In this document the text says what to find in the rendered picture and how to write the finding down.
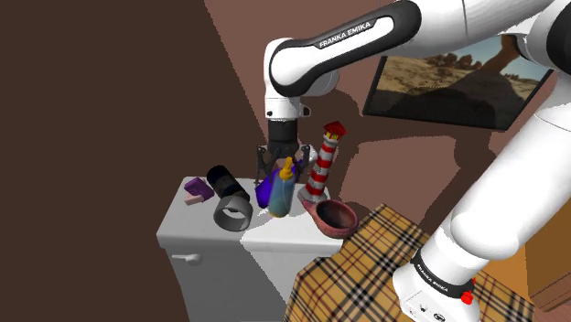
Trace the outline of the white toilet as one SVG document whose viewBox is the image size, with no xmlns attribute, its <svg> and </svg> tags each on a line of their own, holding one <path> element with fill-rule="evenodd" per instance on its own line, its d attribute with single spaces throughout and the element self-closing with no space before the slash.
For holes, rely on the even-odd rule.
<svg viewBox="0 0 571 322">
<path fill-rule="evenodd" d="M 179 188 L 156 233 L 178 279 L 190 322 L 282 322 L 296 275 L 342 242 L 321 233 L 295 202 L 274 218 L 253 207 L 245 231 L 213 219 L 217 197 L 193 205 Z"/>
</svg>

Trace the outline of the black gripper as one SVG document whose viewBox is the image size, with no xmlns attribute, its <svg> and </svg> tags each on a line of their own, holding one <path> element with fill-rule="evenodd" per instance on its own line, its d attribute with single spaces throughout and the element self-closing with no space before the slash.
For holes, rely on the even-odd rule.
<svg viewBox="0 0 571 322">
<path fill-rule="evenodd" d="M 280 155 L 295 153 L 293 164 L 294 178 L 295 181 L 299 180 L 299 177 L 309 163 L 311 145 L 301 145 L 298 149 L 297 126 L 297 120 L 268 121 L 267 146 L 258 145 L 256 147 L 256 172 L 254 179 L 256 186 L 258 186 L 264 178 L 268 177 L 273 170 L 274 160 L 272 154 L 276 152 L 279 152 Z"/>
</svg>

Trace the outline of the dark red bowl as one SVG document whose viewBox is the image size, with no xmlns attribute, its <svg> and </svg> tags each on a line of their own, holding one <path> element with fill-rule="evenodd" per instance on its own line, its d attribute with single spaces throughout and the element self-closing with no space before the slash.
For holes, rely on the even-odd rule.
<svg viewBox="0 0 571 322">
<path fill-rule="evenodd" d="M 359 220 L 356 213 L 338 200 L 325 199 L 318 203 L 304 200 L 302 206 L 318 230 L 327 237 L 346 239 L 358 229 Z"/>
</svg>

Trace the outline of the black grey cylinder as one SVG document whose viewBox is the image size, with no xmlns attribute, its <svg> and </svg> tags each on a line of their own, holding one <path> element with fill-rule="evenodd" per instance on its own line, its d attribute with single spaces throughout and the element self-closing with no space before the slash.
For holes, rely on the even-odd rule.
<svg viewBox="0 0 571 322">
<path fill-rule="evenodd" d="M 245 231 L 253 215 L 250 195 L 225 166 L 212 167 L 206 179 L 220 198 L 213 213 L 215 223 L 226 231 Z"/>
</svg>

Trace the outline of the blue bottle with yellow cap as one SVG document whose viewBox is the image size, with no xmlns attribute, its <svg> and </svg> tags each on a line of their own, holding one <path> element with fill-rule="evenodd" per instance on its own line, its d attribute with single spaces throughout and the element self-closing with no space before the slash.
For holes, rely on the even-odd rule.
<svg viewBox="0 0 571 322">
<path fill-rule="evenodd" d="M 284 166 L 275 175 L 268 203 L 269 213 L 276 218 L 285 217 L 291 210 L 295 188 L 295 176 L 292 170 L 294 161 L 287 157 Z"/>
</svg>

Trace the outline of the red white lighthouse figure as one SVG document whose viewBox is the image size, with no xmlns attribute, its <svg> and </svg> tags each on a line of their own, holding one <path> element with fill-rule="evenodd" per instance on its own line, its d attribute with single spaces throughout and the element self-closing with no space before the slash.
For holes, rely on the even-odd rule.
<svg viewBox="0 0 571 322">
<path fill-rule="evenodd" d="M 307 201 L 317 204 L 328 198 L 325 192 L 325 184 L 339 140 L 347 133 L 347 130 L 339 121 L 327 123 L 324 130 L 323 142 L 317 160 L 313 165 L 307 183 L 297 194 L 301 202 Z"/>
</svg>

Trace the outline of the purple vase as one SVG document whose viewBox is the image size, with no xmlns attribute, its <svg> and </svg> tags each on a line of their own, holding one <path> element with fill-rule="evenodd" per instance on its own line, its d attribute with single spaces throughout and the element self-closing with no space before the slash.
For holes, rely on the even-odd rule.
<svg viewBox="0 0 571 322">
<path fill-rule="evenodd" d="M 296 160 L 294 165 L 299 166 L 299 165 L 301 165 L 301 163 L 302 163 L 302 160 L 298 159 L 298 160 Z M 273 170 L 272 176 L 276 177 L 278 175 L 278 173 L 280 172 L 280 170 L 281 170 L 280 167 Z M 291 170 L 295 174 L 296 171 L 295 171 L 295 168 L 293 166 L 291 167 Z M 255 188 L 254 191 L 255 191 L 255 195 L 256 195 L 257 204 L 261 209 L 265 209 L 268 207 L 272 187 L 273 187 L 273 183 L 270 183 L 270 176 L 267 176 Z"/>
</svg>

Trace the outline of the landscape wall picture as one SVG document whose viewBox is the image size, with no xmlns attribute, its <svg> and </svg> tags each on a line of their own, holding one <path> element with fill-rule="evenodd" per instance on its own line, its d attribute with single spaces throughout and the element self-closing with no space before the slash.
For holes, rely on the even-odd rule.
<svg viewBox="0 0 571 322">
<path fill-rule="evenodd" d="M 363 113 L 506 131 L 552 74 L 515 44 L 497 36 L 428 58 L 383 57 Z"/>
</svg>

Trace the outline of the purple pink soap block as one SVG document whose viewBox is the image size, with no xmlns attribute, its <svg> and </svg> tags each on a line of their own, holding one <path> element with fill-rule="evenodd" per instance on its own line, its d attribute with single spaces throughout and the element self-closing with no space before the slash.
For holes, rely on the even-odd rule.
<svg viewBox="0 0 571 322">
<path fill-rule="evenodd" d="M 194 177 L 183 186 L 186 191 L 185 204 L 190 206 L 211 199 L 214 190 L 200 177 Z"/>
</svg>

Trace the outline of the plaid patterned robot stand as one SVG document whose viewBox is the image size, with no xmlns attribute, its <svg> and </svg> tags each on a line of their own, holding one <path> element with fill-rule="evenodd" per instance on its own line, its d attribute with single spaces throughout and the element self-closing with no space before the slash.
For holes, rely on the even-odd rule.
<svg viewBox="0 0 571 322">
<path fill-rule="evenodd" d="M 297 274 L 283 322 L 413 322 L 400 309 L 392 275 L 428 238 L 382 204 L 338 253 Z"/>
</svg>

